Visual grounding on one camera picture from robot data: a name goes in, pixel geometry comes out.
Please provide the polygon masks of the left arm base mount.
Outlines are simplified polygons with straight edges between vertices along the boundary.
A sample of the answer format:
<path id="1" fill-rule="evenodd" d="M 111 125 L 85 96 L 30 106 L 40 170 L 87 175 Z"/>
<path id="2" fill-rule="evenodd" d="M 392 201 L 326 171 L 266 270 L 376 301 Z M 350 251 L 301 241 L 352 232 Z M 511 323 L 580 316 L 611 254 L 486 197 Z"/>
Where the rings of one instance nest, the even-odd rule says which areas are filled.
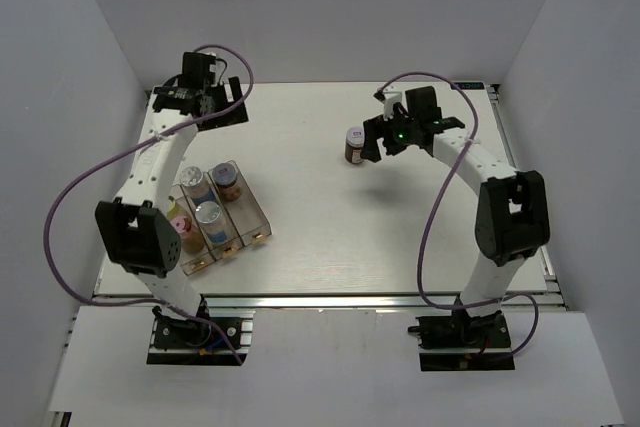
<path id="1" fill-rule="evenodd" d="M 152 312 L 155 319 L 146 359 L 148 365 L 240 366 L 216 329 L 191 320 L 165 316 L 159 307 L 154 307 Z M 211 320 L 222 329 L 244 361 L 251 343 L 252 320 L 228 314 Z"/>

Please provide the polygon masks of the pink cap spice bottle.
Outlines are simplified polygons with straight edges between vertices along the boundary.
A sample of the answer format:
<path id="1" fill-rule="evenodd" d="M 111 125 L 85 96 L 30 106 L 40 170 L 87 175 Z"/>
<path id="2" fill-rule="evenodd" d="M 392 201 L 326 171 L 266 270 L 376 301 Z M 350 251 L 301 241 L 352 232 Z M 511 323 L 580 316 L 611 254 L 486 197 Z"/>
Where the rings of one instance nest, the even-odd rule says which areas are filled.
<path id="1" fill-rule="evenodd" d="M 204 239 L 199 230 L 193 225 L 187 216 L 176 216 L 171 220 L 171 225 L 178 233 L 182 250 L 188 255 L 198 254 L 205 246 Z"/>

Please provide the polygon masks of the white blue label shaker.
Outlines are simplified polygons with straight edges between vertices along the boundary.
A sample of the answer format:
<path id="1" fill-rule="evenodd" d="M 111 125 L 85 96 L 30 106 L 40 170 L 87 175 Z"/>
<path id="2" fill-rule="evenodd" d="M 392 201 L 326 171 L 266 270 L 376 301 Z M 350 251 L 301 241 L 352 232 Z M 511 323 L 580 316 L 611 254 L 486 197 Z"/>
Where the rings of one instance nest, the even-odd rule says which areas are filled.
<path id="1" fill-rule="evenodd" d="M 230 240 L 224 213 L 218 203 L 208 201 L 200 204 L 196 207 L 195 218 L 213 245 L 221 245 Z"/>

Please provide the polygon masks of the silver lid white shaker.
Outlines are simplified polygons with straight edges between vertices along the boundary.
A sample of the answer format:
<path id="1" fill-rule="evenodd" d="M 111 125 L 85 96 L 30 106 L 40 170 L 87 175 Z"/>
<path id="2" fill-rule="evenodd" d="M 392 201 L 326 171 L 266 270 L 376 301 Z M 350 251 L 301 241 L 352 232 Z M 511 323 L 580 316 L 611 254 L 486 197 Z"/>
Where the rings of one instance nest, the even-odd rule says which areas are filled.
<path id="1" fill-rule="evenodd" d="M 179 176 L 179 183 L 185 194 L 196 206 L 208 201 L 215 202 L 216 197 L 203 171 L 196 166 L 184 168 Z"/>

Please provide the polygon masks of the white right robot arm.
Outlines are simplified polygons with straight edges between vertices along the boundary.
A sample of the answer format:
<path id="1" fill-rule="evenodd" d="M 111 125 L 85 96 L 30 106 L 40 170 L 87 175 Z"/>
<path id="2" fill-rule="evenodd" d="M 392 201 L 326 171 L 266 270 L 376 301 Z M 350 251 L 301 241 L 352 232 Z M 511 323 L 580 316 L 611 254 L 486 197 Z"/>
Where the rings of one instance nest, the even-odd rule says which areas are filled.
<path id="1" fill-rule="evenodd" d="M 472 346 L 488 332 L 486 318 L 501 309 L 515 274 L 550 239 L 545 182 L 519 171 L 477 143 L 474 131 L 445 117 L 433 87 L 403 93 L 378 90 L 382 114 L 364 121 L 361 157 L 370 162 L 415 146 L 449 167 L 477 196 L 474 236 L 479 250 L 471 277 L 459 294 L 453 337 Z"/>

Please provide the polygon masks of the orange label jar white lid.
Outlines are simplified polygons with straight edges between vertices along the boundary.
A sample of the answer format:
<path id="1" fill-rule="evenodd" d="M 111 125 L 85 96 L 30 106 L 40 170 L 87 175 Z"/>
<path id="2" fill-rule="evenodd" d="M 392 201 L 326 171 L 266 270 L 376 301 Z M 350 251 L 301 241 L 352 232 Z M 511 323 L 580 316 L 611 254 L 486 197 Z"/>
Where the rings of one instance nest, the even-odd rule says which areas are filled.
<path id="1" fill-rule="evenodd" d="M 216 165 L 210 175 L 218 189 L 221 198 L 227 202 L 235 201 L 242 195 L 242 188 L 238 183 L 236 168 L 229 162 Z"/>

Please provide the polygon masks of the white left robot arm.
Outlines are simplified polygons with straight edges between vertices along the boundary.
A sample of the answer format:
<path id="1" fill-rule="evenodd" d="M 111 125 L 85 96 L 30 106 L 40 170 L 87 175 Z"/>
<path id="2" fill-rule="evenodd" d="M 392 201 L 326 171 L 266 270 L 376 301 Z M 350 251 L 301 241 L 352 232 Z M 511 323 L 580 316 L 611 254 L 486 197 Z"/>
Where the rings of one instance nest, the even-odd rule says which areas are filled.
<path id="1" fill-rule="evenodd" d="M 109 260 L 142 282 L 165 316 L 182 315 L 177 334 L 199 346 L 211 334 L 202 296 L 179 267 L 180 237 L 167 218 L 169 194 L 184 154 L 199 132 L 244 123 L 247 94 L 226 77 L 215 46 L 187 51 L 171 82 L 152 89 L 128 179 L 95 210 Z"/>

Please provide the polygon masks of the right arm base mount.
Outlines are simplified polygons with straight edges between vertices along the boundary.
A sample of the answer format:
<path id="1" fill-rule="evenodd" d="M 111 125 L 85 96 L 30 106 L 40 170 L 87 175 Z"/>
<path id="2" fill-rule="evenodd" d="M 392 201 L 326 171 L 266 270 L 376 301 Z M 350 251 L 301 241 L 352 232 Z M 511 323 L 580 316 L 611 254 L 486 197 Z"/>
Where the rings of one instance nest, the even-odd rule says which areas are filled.
<path id="1" fill-rule="evenodd" d="M 490 372 L 515 369 L 504 315 L 470 319 L 462 311 L 422 316 L 407 328 L 419 346 L 422 372 Z"/>

